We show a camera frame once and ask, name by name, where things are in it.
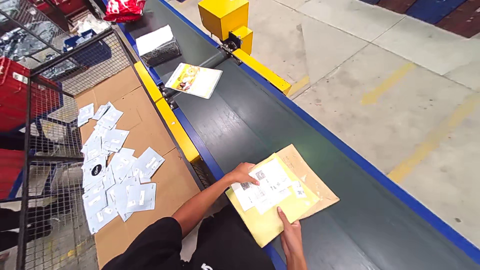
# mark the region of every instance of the yellow floor marking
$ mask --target yellow floor marking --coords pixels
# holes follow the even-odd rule
[[[363,95],[361,103],[363,105],[376,103],[378,98],[389,88],[396,85],[398,81],[403,78],[410,70],[417,67],[414,63],[406,63],[396,71],[394,71],[388,78],[386,78],[377,88],[372,92]]]
[[[310,78],[308,77],[308,75],[301,78],[298,82],[292,85],[292,88],[290,88],[290,91],[288,92],[287,97],[291,97],[293,94],[295,94],[298,90],[300,90],[302,87],[307,85],[307,83],[309,82],[310,82]]]
[[[432,129],[425,139],[417,148],[415,152],[398,164],[389,174],[388,177],[396,182],[401,182],[413,168],[417,166],[427,155],[438,148],[440,142],[447,137],[447,135],[455,129],[462,121],[469,116],[480,103],[480,93],[472,94],[465,98],[463,104],[459,105],[455,111],[447,118],[445,118],[440,125]]]

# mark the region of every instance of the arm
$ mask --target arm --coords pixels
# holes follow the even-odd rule
[[[290,224],[282,208],[277,207],[277,211],[284,226],[280,240],[282,249],[285,252],[285,257],[287,258],[287,270],[307,270],[307,262],[303,255],[303,245],[301,242],[300,222],[294,221]]]
[[[197,226],[208,208],[231,184],[251,182],[258,185],[258,181],[248,175],[249,170],[253,166],[255,164],[240,163],[233,171],[225,174],[215,184],[185,202],[172,215],[180,224],[182,237],[186,237]]]

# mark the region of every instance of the hand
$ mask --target hand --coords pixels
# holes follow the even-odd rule
[[[300,222],[294,221],[290,224],[282,208],[277,207],[276,209],[284,227],[283,232],[280,234],[280,240],[282,242],[282,249],[285,252],[285,257],[287,258],[287,269],[306,270],[307,262],[303,255]]]
[[[228,185],[233,183],[247,183],[250,182],[255,185],[260,185],[260,182],[255,180],[255,178],[248,175],[249,171],[255,166],[252,163],[242,162],[231,172],[225,174],[223,179],[228,181]]]

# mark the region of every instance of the concrete floor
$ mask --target concrete floor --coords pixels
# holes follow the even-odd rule
[[[169,3],[201,24],[198,0]],[[359,0],[250,0],[252,56],[290,98],[480,246],[480,35]]]

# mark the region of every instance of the dark green conveyor belt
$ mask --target dark green conveyor belt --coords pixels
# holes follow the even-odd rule
[[[177,38],[182,57],[155,67],[162,80],[169,78],[179,62],[198,65],[223,57],[163,1],[147,1],[144,19],[126,25],[126,31],[137,38],[167,24]],[[223,71],[210,99],[183,93],[174,99],[188,120],[186,123],[179,118],[181,124],[191,125],[221,171],[229,172],[243,161],[260,162],[293,144],[340,198],[340,202],[301,221],[310,269],[480,269],[463,250],[236,61],[229,59],[209,67]],[[278,239],[274,246],[283,256]]]

